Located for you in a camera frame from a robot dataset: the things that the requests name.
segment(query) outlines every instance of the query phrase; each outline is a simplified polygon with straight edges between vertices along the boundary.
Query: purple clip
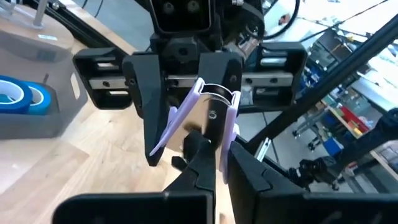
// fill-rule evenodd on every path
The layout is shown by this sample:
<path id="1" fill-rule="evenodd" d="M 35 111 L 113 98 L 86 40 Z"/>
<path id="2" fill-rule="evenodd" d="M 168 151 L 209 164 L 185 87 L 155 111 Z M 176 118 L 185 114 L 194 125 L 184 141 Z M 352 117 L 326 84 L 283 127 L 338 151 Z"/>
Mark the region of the purple clip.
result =
<path id="1" fill-rule="evenodd" d="M 185 97 L 180 108 L 176 111 L 175 107 L 172 107 L 169 111 L 169 119 L 167 121 L 167 126 L 164 129 L 160 141 L 157 143 L 155 148 L 149 153 L 149 156 L 153 156 L 161 147 L 165 147 L 170 138 L 173 136 L 174 132 L 181 125 L 182 121 L 187 117 L 191 108 L 199 100 L 200 90 L 205 85 L 205 81 L 202 78 L 198 78 L 191 90 L 189 91 L 187 97 Z"/>
<path id="2" fill-rule="evenodd" d="M 194 86 L 191 88 L 189 94 L 182 102 L 179 109 L 176 107 L 171 107 L 169 111 L 169 118 L 167 121 L 167 127 L 165 128 L 160 141 L 156 147 L 149 153 L 153 156 L 161 147 L 165 147 L 170 141 L 171 137 L 174 135 L 176 130 L 182 125 L 185 118 L 191 112 L 196 103 L 198 103 L 202 94 L 202 89 L 206 85 L 202 78 L 198 78 Z M 234 91 L 230 93 L 232 95 L 232 100 L 228 103 L 226 112 L 226 121 L 224 125 L 223 140 L 221 142 L 221 149 L 218 149 L 217 155 L 220 155 L 220 165 L 219 170 L 223 173 L 224 182 L 226 182 L 227 177 L 227 156 L 231 142 L 234 141 L 236 135 L 239 133 L 239 128 L 235 124 L 236 115 L 238 112 L 239 102 L 241 99 L 241 92 Z"/>

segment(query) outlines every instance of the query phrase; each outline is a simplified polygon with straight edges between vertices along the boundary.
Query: screw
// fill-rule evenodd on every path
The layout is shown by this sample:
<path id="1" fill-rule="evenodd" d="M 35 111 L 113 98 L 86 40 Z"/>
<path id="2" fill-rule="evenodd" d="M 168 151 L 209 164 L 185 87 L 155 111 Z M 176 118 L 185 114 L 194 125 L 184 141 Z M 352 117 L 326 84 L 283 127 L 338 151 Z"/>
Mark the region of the screw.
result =
<path id="1" fill-rule="evenodd" d="M 174 12 L 174 6 L 173 6 L 173 4 L 171 4 L 171 3 L 169 3 L 169 2 L 166 2 L 166 3 L 163 5 L 163 11 L 164 11 L 164 13 L 166 13 L 166 14 L 172 14 L 172 13 Z"/>
<path id="2" fill-rule="evenodd" d="M 188 55 L 188 49 L 186 49 L 185 47 L 182 47 L 178 50 L 178 53 L 182 56 L 186 56 Z"/>
<path id="3" fill-rule="evenodd" d="M 236 82 L 236 75 L 231 76 L 231 78 L 229 79 L 230 82 Z"/>
<path id="4" fill-rule="evenodd" d="M 109 84 L 109 82 L 107 82 L 107 81 L 103 81 L 102 85 L 105 87 L 108 87 L 108 88 L 111 86 L 111 84 Z"/>
<path id="5" fill-rule="evenodd" d="M 215 111 L 209 111 L 209 119 L 216 119 L 217 113 Z"/>
<path id="6" fill-rule="evenodd" d="M 246 81 L 247 84 L 252 84 L 253 83 L 253 80 L 251 80 L 251 78 L 247 78 L 247 79 L 245 79 L 245 81 Z"/>
<path id="7" fill-rule="evenodd" d="M 135 85 L 135 84 L 136 84 L 136 80 L 133 79 L 133 78 L 130 78 L 130 79 L 129 79 L 129 83 L 130 83 L 131 85 Z"/>
<path id="8" fill-rule="evenodd" d="M 172 87 L 178 87 L 178 85 L 179 85 L 178 80 L 173 80 L 172 83 L 171 83 Z"/>
<path id="9" fill-rule="evenodd" d="M 52 4 L 52 8 L 54 10 L 58 10 L 60 8 L 60 5 L 57 2 L 55 2 L 55 3 Z"/>
<path id="10" fill-rule="evenodd" d="M 188 12 L 197 12 L 199 11 L 199 3 L 197 1 L 189 1 L 188 2 Z"/>
<path id="11" fill-rule="evenodd" d="M 275 84 L 278 82 L 278 78 L 271 78 L 269 82 Z"/>

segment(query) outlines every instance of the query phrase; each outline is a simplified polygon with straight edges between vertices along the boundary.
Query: metal cylinder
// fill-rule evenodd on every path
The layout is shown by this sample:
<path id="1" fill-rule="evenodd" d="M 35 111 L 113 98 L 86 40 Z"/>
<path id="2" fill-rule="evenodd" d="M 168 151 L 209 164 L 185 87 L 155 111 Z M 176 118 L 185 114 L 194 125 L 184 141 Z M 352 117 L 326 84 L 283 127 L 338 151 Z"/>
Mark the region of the metal cylinder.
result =
<path id="1" fill-rule="evenodd" d="M 36 16 L 33 20 L 33 25 L 37 27 L 42 26 L 42 21 L 44 17 L 45 8 L 47 7 L 47 3 L 49 0 L 40 0 L 39 5 L 37 6 Z"/>

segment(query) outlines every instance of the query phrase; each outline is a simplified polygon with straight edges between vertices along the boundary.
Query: red object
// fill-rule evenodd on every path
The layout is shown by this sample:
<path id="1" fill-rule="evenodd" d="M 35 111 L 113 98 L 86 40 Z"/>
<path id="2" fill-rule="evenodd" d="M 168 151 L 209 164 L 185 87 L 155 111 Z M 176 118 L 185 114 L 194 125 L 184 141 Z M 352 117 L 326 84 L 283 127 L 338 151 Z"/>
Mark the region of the red object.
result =
<path id="1" fill-rule="evenodd" d="M 369 128 L 357 116 L 355 116 L 355 114 L 351 112 L 347 107 L 342 106 L 340 109 L 344 114 L 343 119 L 347 123 L 349 123 L 350 121 L 354 122 L 362 133 L 366 133 L 369 131 Z"/>

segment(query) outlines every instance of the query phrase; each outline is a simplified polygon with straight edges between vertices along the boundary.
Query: metal frame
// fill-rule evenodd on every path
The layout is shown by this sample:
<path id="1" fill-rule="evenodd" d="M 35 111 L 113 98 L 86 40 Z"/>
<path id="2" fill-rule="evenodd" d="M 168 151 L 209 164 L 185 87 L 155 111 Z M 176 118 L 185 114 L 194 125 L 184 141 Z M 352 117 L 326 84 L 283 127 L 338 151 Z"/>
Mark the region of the metal frame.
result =
<path id="1" fill-rule="evenodd" d="M 274 139 L 283 130 L 305 114 L 313 105 L 323 99 L 329 92 L 351 75 L 363 64 L 367 63 L 376 54 L 385 49 L 398 37 L 398 15 L 380 28 L 374 35 L 365 41 L 346 60 L 331 69 L 329 75 L 322 79 L 317 86 L 308 90 L 308 94 L 297 100 L 296 104 L 283 111 L 269 125 L 259 131 L 250 141 L 243 141 L 252 155 L 255 155 L 261 143 L 269 138 Z"/>

